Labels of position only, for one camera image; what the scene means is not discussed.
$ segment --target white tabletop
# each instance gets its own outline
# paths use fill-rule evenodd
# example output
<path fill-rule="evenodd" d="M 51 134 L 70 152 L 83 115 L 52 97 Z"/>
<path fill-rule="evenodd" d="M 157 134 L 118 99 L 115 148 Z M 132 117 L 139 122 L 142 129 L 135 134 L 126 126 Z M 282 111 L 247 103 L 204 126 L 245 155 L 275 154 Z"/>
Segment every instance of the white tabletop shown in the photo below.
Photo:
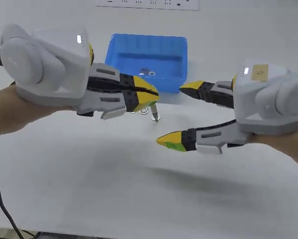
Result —
<path fill-rule="evenodd" d="M 84 25 L 96 59 L 113 33 L 185 36 L 188 80 L 229 80 L 246 57 L 298 67 L 298 0 L 206 0 L 199 12 L 97 8 L 90 0 L 0 0 L 27 30 Z M 0 68 L 0 89 L 10 83 Z M 161 121 L 56 113 L 0 137 L 0 186 L 24 229 L 122 239 L 298 239 L 298 165 L 264 145 L 180 153 L 165 133 L 234 118 L 179 96 Z M 0 211 L 0 227 L 10 227 Z"/>

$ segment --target human hand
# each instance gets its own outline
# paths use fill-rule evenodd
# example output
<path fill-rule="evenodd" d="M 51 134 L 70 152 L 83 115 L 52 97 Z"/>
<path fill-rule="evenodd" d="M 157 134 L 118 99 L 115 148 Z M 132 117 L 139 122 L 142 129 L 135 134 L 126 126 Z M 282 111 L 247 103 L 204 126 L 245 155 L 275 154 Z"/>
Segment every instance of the human hand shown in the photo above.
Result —
<path fill-rule="evenodd" d="M 251 138 L 251 142 L 266 144 L 288 155 L 298 163 L 298 131 L 296 133 L 279 136 L 254 135 Z"/>
<path fill-rule="evenodd" d="M 0 91 L 0 135 L 12 133 L 27 124 L 71 107 L 46 107 L 23 100 L 11 85 Z"/>

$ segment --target power strip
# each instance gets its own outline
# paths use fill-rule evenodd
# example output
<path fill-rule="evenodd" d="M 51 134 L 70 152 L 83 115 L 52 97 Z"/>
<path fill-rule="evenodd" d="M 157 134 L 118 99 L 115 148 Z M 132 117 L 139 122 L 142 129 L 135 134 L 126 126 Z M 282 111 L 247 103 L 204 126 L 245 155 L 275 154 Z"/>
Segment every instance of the power strip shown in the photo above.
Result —
<path fill-rule="evenodd" d="M 199 10 L 200 0 L 96 0 L 97 6 Z"/>

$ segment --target blue tray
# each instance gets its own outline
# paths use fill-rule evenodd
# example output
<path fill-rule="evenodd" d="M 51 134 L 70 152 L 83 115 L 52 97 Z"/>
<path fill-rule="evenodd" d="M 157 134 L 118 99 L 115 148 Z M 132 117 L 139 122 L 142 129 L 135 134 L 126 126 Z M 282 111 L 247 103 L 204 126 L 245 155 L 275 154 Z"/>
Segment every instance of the blue tray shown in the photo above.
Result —
<path fill-rule="evenodd" d="M 187 40 L 176 36 L 114 34 L 105 64 L 121 73 L 140 76 L 158 91 L 179 93 L 187 78 Z M 155 75 L 139 75 L 141 68 Z"/>

